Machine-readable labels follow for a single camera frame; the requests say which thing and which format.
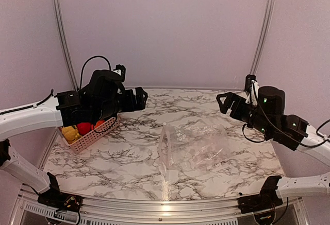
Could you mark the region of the clear zip top bag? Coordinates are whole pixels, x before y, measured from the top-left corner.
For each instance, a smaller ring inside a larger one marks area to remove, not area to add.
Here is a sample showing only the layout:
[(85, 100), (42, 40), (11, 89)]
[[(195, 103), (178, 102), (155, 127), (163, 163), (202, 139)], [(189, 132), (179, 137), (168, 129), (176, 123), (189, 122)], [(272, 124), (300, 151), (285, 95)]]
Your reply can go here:
[(220, 124), (179, 128), (164, 123), (158, 141), (161, 166), (193, 171), (216, 165), (231, 156), (228, 136)]

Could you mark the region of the yellow fake banana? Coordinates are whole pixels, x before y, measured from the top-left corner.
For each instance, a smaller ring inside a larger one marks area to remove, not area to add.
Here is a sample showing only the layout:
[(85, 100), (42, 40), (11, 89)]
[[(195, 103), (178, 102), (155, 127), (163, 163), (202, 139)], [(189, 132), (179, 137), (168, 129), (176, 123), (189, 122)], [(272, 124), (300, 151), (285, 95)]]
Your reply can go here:
[(63, 127), (61, 128), (61, 133), (69, 144), (72, 144), (81, 138), (76, 126)]

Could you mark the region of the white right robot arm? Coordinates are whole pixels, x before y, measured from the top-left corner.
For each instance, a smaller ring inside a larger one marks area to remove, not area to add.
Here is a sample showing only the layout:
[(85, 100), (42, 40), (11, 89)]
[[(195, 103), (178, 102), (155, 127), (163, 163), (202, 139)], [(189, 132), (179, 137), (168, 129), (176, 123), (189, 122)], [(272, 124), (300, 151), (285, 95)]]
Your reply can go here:
[[(293, 151), (308, 154), (320, 162), (329, 165), (329, 138), (318, 132), (306, 120), (296, 115), (285, 115), (285, 92), (272, 86), (263, 86), (257, 92), (254, 105), (251, 100), (235, 93), (219, 94), (216, 100), (221, 113), (245, 122), (249, 128), (264, 135), (266, 141), (273, 140)], [(329, 173), (288, 178), (269, 176), (263, 184), (255, 203), (267, 208), (275, 199), (298, 196), (329, 196)]]

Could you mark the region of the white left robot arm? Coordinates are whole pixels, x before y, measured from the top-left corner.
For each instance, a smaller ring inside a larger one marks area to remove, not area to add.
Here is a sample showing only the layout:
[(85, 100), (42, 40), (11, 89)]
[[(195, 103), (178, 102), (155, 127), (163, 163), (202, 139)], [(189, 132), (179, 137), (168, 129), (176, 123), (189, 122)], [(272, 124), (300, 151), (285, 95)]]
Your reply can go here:
[(65, 203), (56, 178), (21, 157), (9, 139), (26, 132), (58, 128), (79, 123), (96, 124), (105, 118), (116, 118), (118, 113), (142, 111), (146, 107), (147, 92), (141, 88), (111, 89), (105, 95), (93, 96), (87, 92), (68, 91), (49, 94), (37, 103), (1, 111), (1, 170), (31, 186), (54, 207)]

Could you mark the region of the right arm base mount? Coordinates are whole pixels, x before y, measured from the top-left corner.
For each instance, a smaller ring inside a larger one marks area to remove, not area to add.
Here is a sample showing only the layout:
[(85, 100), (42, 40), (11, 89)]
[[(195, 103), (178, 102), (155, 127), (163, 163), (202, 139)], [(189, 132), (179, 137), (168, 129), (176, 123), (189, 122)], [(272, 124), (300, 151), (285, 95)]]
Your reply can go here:
[(283, 204), (282, 198), (276, 194), (281, 176), (269, 176), (265, 180), (259, 194), (241, 196), (238, 208), (242, 214), (272, 209)]

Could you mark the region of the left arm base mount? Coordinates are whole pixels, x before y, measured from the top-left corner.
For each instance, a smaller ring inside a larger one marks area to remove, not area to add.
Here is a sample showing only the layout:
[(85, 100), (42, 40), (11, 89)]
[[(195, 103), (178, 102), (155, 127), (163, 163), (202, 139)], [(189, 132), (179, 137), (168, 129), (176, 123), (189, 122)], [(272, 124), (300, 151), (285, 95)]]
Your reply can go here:
[(62, 192), (54, 175), (47, 172), (48, 189), (38, 192), (38, 202), (56, 208), (59, 211), (79, 212), (83, 198), (80, 195)]

